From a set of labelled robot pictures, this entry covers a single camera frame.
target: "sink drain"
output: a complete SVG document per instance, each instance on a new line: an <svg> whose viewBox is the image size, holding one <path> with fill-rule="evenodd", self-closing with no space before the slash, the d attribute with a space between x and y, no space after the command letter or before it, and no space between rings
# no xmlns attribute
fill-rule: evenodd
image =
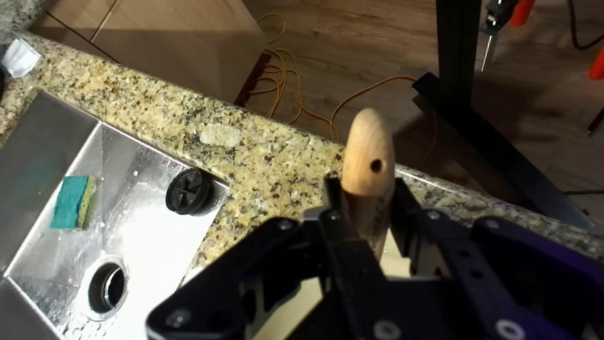
<svg viewBox="0 0 604 340"><path fill-rule="evenodd" d="M124 269L116 262L101 264L88 286L88 303L95 313L110 311L124 294L126 275Z"/></svg>

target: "wooden floor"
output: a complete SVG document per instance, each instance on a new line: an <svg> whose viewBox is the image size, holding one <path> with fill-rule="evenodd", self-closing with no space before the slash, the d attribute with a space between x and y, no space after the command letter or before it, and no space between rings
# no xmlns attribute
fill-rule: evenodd
<svg viewBox="0 0 604 340"><path fill-rule="evenodd" d="M604 0L575 0L579 39L604 31ZM299 103L329 116L352 92L390 75L437 71L433 1L424 0L244 0L267 48L290 71L273 118L288 122ZM473 105L562 190L604 188L604 126L586 137L588 120L604 107L604 80L586 77L596 56L569 43L565 0L535 1L524 26L505 26L494 60L475 77ZM271 88L265 80L256 90ZM392 126L395 160L454 182L516 201L516 194L446 124L412 103L409 80L395 79L348 103L327 122L299 114L292 124L344 141L352 114L377 107ZM275 92L254 94L246 107L267 114ZM604 224L604 196L571 196Z"/></svg>

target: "black cable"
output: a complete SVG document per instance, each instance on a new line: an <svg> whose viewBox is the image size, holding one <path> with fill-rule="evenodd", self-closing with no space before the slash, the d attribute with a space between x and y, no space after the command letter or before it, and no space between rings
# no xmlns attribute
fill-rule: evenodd
<svg viewBox="0 0 604 340"><path fill-rule="evenodd" d="M597 41L604 41L604 33L599 33L597 37L594 37L590 43L580 45L579 37L577 37L577 16L573 11L573 0L565 0L567 1L567 14L569 14L569 35L571 35L571 45L579 50L590 48L594 46Z"/></svg>
<svg viewBox="0 0 604 340"><path fill-rule="evenodd" d="M604 194L604 188L563 190L565 196Z"/></svg>

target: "granite countertop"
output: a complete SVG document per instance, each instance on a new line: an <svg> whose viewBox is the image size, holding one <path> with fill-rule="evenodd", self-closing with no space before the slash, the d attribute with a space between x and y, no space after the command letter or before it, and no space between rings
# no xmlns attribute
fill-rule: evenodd
<svg viewBox="0 0 604 340"><path fill-rule="evenodd" d="M48 0L0 0L0 43L9 41L10 31L25 29L44 9Z"/></svg>
<svg viewBox="0 0 604 340"><path fill-rule="evenodd" d="M0 145L35 92L46 90L224 179L231 194L199 245L193 267L216 258L263 218L297 218L303 209L322 203L324 173L341 167L343 148L337 143L42 37L18 35L42 58L29 75L7 82L0 107ZM584 230L405 165L397 165L395 171L422 205L443 209L462 222L478 215L501 215L604 258L601 237Z"/></svg>

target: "screw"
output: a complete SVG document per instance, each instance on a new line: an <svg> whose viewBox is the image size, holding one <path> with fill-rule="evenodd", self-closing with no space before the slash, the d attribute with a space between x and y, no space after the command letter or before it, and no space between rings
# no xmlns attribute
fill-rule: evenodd
<svg viewBox="0 0 604 340"><path fill-rule="evenodd" d="M331 209L329 213L327 213L327 218L329 220L337 220L341 215L339 215L339 211L337 209Z"/></svg>
<svg viewBox="0 0 604 340"><path fill-rule="evenodd" d="M378 318L375 324L373 324L373 335L377 340L395 340L399 337L399 328L395 322L388 320L388 318Z"/></svg>
<svg viewBox="0 0 604 340"><path fill-rule="evenodd" d="M511 318L497 318L494 322L494 330L503 340L524 340L526 337L524 328Z"/></svg>
<svg viewBox="0 0 604 340"><path fill-rule="evenodd" d="M486 14L486 20L490 26L495 26L495 16L494 14Z"/></svg>
<svg viewBox="0 0 604 340"><path fill-rule="evenodd" d="M165 317L165 324L171 328L180 328L182 324L188 322L188 318L190 318L190 311L184 307L176 307Z"/></svg>
<svg viewBox="0 0 604 340"><path fill-rule="evenodd" d="M288 218L280 218L280 220L278 220L278 228L280 228L280 230L288 230L290 226L294 226L294 224L292 224Z"/></svg>
<svg viewBox="0 0 604 340"><path fill-rule="evenodd" d="M495 230L495 228L497 228L497 220L494 220L494 218L486 218L484 224L486 224L486 228L490 228L490 230Z"/></svg>
<svg viewBox="0 0 604 340"><path fill-rule="evenodd" d="M429 209L429 211L428 211L428 218L435 220L435 218L439 218L439 213L433 211L433 209Z"/></svg>

